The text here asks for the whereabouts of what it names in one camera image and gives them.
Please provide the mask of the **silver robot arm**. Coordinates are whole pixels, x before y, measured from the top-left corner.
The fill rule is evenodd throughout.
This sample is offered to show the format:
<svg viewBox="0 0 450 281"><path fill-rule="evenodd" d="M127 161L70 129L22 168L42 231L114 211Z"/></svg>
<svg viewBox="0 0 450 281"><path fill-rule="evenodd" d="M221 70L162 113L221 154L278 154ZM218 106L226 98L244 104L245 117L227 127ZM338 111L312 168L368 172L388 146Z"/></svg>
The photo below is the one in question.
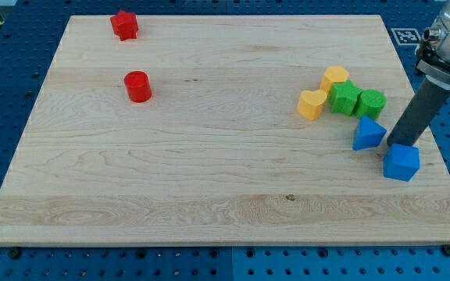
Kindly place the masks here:
<svg viewBox="0 0 450 281"><path fill-rule="evenodd" d="M389 146L414 145L450 97L450 1L423 31L416 56L425 78L389 133Z"/></svg>

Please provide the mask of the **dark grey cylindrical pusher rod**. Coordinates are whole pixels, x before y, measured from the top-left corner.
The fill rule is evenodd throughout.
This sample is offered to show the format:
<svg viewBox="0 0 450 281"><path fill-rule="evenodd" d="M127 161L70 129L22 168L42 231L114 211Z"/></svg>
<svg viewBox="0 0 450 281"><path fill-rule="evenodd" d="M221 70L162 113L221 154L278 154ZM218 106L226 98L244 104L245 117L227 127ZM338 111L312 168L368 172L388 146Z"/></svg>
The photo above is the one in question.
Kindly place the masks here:
<svg viewBox="0 0 450 281"><path fill-rule="evenodd" d="M450 85L427 76L387 138L387 145L413 146L450 97Z"/></svg>

